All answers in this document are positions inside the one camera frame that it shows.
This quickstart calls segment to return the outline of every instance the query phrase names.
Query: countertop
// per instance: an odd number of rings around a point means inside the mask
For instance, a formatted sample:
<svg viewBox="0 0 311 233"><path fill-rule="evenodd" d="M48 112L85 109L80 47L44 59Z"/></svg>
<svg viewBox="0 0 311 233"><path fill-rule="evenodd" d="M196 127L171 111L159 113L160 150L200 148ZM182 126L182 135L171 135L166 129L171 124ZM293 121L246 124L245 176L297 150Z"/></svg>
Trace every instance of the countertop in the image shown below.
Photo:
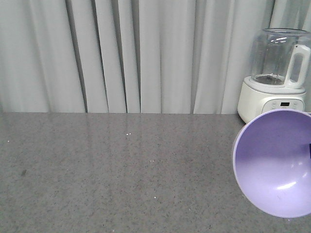
<svg viewBox="0 0 311 233"><path fill-rule="evenodd" d="M237 115L0 116L1 233L309 233L239 189Z"/></svg>

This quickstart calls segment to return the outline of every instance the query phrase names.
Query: baby food maker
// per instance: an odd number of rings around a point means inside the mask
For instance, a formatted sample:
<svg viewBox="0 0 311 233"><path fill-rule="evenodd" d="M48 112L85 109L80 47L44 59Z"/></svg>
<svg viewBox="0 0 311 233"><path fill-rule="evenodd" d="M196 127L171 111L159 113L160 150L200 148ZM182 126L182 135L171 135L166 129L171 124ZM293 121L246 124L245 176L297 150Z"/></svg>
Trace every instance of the baby food maker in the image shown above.
<svg viewBox="0 0 311 233"><path fill-rule="evenodd" d="M311 33L267 28L253 43L250 76L242 84L238 113L248 123L274 109L304 110Z"/></svg>

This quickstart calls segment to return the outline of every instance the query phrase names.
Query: lavender bowl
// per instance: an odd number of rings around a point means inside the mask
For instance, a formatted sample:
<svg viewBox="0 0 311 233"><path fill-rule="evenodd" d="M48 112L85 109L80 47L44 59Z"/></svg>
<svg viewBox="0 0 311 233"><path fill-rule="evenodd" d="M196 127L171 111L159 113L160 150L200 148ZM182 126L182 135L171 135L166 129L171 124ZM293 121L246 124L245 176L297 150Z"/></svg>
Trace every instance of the lavender bowl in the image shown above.
<svg viewBox="0 0 311 233"><path fill-rule="evenodd" d="M277 109L253 119L237 135L233 169L245 196L277 217L311 213L311 116Z"/></svg>

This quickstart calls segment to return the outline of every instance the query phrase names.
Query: white handle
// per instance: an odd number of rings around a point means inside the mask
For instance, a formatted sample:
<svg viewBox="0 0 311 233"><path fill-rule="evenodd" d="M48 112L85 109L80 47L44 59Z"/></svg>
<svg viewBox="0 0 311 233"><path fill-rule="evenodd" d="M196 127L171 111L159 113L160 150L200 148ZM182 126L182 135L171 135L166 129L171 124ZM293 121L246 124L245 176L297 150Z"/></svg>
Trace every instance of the white handle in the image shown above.
<svg viewBox="0 0 311 233"><path fill-rule="evenodd" d="M293 71L294 62L295 62L295 56L297 54L302 55L302 61L301 61L301 68L300 68L298 80L296 82L293 82L291 80L291 76L292 76L292 71ZM285 81L284 81L285 87L293 88L293 89L301 88L306 78L306 74L307 74L307 70L309 66L310 54L311 54L311 49L309 47L305 45L299 45L299 44L294 46L291 60L288 65L287 73L285 76Z"/></svg>

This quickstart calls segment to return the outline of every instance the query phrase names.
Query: white curtain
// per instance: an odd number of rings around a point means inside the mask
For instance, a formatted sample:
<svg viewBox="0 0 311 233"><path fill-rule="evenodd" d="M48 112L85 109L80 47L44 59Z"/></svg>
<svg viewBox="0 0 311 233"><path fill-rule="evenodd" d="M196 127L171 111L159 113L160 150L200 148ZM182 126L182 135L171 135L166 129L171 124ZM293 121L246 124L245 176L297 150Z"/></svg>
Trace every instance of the white curtain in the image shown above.
<svg viewBox="0 0 311 233"><path fill-rule="evenodd" d="M236 113L255 33L310 31L310 1L0 0L1 105Z"/></svg>

